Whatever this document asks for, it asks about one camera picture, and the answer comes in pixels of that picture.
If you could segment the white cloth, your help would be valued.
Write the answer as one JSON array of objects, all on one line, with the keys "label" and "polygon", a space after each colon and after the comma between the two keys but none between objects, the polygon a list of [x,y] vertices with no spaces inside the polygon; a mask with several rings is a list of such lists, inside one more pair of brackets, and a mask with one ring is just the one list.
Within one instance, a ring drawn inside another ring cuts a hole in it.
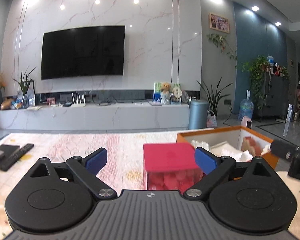
[{"label": "white cloth", "polygon": [[227,141],[210,146],[207,142],[192,140],[191,145],[194,148],[202,147],[217,157],[226,155],[240,162],[251,161],[253,158],[249,151],[238,150],[231,146]]}]

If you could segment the yellow snack packet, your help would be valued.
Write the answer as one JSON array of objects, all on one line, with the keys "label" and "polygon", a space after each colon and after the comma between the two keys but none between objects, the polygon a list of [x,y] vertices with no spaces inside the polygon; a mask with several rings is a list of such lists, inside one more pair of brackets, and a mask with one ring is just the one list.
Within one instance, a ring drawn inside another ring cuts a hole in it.
[{"label": "yellow snack packet", "polygon": [[248,151],[253,157],[261,156],[265,144],[255,140],[253,137],[244,137],[242,140],[241,151]]}]

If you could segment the orange cardboard box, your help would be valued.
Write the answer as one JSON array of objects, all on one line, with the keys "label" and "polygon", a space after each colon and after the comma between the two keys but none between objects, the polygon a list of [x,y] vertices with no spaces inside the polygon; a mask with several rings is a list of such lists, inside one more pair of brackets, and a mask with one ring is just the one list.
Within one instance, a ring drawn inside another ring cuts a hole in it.
[{"label": "orange cardboard box", "polygon": [[189,130],[177,134],[177,143],[191,143],[192,140],[207,142],[209,146],[215,146],[227,141],[231,146],[240,149],[245,137],[253,138],[260,149],[264,149],[273,142],[273,139],[266,137],[252,129],[234,126],[222,128],[207,128],[198,130]]}]

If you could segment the small woven handbag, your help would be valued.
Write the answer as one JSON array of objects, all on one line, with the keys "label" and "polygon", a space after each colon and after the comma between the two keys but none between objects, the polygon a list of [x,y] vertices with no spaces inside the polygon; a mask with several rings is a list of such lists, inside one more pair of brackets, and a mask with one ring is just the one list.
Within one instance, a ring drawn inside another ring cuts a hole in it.
[{"label": "small woven handbag", "polygon": [[207,128],[217,127],[217,117],[212,110],[207,111]]}]

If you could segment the pink lidded clear box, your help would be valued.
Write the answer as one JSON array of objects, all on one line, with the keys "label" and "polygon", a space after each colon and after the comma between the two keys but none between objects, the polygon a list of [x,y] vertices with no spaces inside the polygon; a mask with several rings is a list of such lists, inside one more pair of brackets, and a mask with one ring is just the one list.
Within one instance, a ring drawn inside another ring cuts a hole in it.
[{"label": "pink lidded clear box", "polygon": [[184,193],[204,176],[188,143],[143,145],[143,184],[146,190]]}]

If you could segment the blue water jug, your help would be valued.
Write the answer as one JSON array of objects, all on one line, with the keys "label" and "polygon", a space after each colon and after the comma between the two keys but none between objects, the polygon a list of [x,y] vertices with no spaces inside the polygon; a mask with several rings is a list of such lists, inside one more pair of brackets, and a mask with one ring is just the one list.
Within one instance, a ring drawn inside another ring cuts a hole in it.
[{"label": "blue water jug", "polygon": [[242,121],[243,118],[249,118],[251,119],[254,112],[254,103],[250,98],[250,90],[247,90],[246,98],[243,99],[240,103],[239,107],[239,115],[238,115],[238,121]]}]

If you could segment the white wifi router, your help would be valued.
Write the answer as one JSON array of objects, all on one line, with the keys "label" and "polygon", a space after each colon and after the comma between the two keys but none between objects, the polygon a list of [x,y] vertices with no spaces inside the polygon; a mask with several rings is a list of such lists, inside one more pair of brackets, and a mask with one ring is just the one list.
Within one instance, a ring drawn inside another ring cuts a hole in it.
[{"label": "white wifi router", "polygon": [[86,93],[76,92],[72,93],[72,104],[70,107],[85,107],[86,106]]}]

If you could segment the floor potted plant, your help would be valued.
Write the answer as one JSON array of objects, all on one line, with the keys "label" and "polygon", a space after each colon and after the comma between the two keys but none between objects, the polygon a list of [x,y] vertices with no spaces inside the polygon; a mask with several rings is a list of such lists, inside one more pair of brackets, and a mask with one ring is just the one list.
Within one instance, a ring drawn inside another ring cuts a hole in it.
[{"label": "floor potted plant", "polygon": [[218,105],[223,98],[226,98],[230,94],[223,94],[224,90],[230,87],[233,83],[229,83],[224,87],[221,87],[222,77],[219,79],[217,86],[214,88],[213,85],[210,88],[206,85],[203,79],[196,81],[200,85],[201,90],[204,92],[206,99],[209,103],[209,110],[215,115],[218,113]]}]

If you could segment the white marble TV console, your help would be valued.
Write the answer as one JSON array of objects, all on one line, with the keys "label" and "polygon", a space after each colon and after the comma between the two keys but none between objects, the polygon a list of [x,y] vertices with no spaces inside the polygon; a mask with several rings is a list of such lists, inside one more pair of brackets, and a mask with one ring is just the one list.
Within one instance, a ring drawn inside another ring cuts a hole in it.
[{"label": "white marble TV console", "polygon": [[187,128],[188,105],[152,106],[115,103],[107,106],[28,108],[0,111],[0,129],[92,131]]}]

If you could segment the black book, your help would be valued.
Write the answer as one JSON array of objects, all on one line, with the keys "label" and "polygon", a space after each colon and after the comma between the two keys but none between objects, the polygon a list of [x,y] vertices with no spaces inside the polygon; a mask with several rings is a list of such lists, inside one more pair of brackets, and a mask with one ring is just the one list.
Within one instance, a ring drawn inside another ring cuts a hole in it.
[{"label": "black book", "polygon": [[2,163],[7,157],[19,150],[20,146],[17,145],[0,145],[0,163]]}]

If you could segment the black remote control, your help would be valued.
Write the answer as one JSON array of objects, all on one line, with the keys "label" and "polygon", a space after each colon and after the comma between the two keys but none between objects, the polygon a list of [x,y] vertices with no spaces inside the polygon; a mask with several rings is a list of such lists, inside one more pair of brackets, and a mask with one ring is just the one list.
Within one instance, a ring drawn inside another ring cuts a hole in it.
[{"label": "black remote control", "polygon": [[29,152],[32,148],[34,148],[34,144],[26,144],[16,150],[0,163],[0,170],[5,172],[8,171],[23,155]]}]

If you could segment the teddy bear toy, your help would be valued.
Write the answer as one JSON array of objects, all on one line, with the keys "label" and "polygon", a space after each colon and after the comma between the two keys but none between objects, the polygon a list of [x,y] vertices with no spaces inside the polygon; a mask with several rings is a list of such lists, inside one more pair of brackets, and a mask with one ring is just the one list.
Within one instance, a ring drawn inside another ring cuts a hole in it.
[{"label": "teddy bear toy", "polygon": [[170,88],[171,88],[170,83],[164,82],[164,83],[161,84],[160,97],[161,97],[161,104],[162,105],[169,105],[170,104],[170,98],[171,98]]}]

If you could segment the hanging ivy plant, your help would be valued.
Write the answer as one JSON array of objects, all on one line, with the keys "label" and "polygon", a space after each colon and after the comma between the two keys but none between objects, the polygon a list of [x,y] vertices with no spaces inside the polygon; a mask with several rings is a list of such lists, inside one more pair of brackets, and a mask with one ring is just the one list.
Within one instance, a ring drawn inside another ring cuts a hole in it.
[{"label": "hanging ivy plant", "polygon": [[269,62],[265,56],[258,56],[251,62],[243,64],[243,72],[249,72],[252,101],[256,109],[262,109],[264,104],[263,85]]}]

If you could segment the black wall television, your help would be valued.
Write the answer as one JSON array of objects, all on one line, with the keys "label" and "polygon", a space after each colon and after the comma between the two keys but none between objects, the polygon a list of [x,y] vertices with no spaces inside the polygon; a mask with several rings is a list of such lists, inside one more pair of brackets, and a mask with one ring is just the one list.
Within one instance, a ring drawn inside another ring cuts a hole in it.
[{"label": "black wall television", "polygon": [[122,76],[124,25],[52,31],[43,35],[43,80],[79,76]]}]

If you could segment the framed wall picture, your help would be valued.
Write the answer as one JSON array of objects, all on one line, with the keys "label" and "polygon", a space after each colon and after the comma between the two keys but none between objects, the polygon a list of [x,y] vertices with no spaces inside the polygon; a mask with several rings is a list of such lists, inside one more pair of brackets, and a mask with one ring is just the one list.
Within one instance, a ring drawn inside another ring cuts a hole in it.
[{"label": "framed wall picture", "polygon": [[223,33],[230,33],[230,23],[227,18],[209,13],[210,29],[221,31]]}]

